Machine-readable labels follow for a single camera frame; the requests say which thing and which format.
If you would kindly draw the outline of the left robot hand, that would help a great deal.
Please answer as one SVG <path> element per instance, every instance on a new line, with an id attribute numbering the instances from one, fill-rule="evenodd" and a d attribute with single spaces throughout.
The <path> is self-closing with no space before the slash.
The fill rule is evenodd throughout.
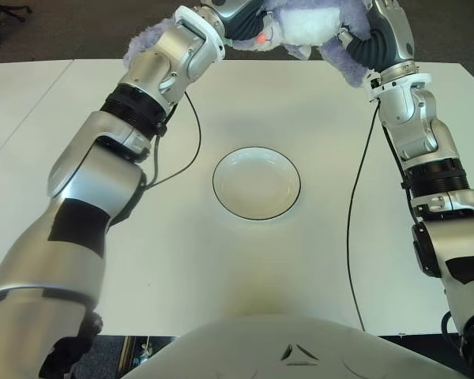
<path id="1" fill-rule="evenodd" d="M 208 6 L 219 17 L 226 39 L 253 39 L 264 28 L 267 11 L 263 9 L 263 0 L 208 0 L 200 4 Z"/>

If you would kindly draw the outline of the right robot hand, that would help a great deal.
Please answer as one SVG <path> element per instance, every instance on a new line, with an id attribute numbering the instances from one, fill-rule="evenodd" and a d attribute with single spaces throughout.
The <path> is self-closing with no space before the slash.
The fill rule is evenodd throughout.
<path id="1" fill-rule="evenodd" d="M 412 30 L 398 1 L 371 1 L 365 17 L 370 26 L 369 37 L 356 35 L 356 27 L 348 24 L 337 35 L 356 62 L 381 73 L 414 59 Z"/>

